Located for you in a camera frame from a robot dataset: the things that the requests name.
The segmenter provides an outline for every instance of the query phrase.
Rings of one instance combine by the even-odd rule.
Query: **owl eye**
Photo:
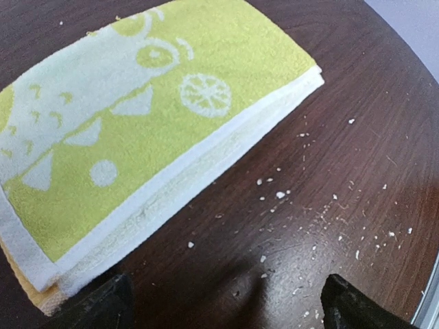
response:
[[[146,68],[157,68],[172,64],[173,58],[169,50],[157,47],[146,46],[137,52],[137,63]]]

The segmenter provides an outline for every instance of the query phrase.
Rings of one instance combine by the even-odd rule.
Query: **white triangle pattern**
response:
[[[93,122],[86,130],[79,132],[72,137],[68,137],[68,139],[64,141],[64,144],[79,146],[94,145],[99,140],[99,133],[101,132],[101,128],[102,119],[97,118],[95,122]]]
[[[54,152],[51,151],[41,159],[34,168],[23,176],[22,182],[37,190],[47,191],[51,182],[53,156]]]
[[[149,86],[144,93],[127,99],[112,110],[116,115],[147,115],[151,110],[152,86]]]

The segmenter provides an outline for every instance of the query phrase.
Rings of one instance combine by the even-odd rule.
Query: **wooden table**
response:
[[[0,2],[0,88],[116,15],[161,2]],[[361,1],[251,3],[317,60],[326,84],[110,270],[132,276],[137,328],[322,328],[330,273],[409,320],[439,246],[438,85]],[[0,327],[44,322],[3,256],[0,296]]]

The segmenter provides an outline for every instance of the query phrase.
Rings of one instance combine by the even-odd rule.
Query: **black object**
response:
[[[130,329],[133,322],[132,283],[117,275],[40,329]]]
[[[327,278],[320,298],[325,329],[416,329],[337,274]]]

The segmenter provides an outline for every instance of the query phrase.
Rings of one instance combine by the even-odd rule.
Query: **towel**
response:
[[[52,314],[324,82],[242,0],[179,0],[95,32],[0,93],[0,245]]]

